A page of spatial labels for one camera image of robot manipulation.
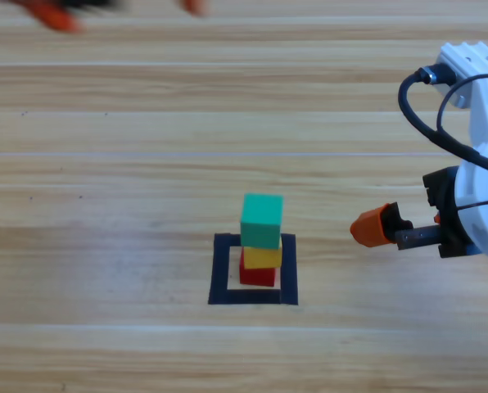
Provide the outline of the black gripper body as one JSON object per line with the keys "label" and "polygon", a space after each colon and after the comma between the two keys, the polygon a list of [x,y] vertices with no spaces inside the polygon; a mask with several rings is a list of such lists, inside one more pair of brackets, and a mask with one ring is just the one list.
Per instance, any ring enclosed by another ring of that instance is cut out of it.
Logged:
{"label": "black gripper body", "polygon": [[440,223],[397,232],[395,240],[399,250],[438,245],[441,258],[473,255],[473,241],[463,228],[454,199],[458,169],[450,166],[422,177],[428,203],[436,208]]}
{"label": "black gripper body", "polygon": [[62,7],[112,7],[111,0],[59,0]]}

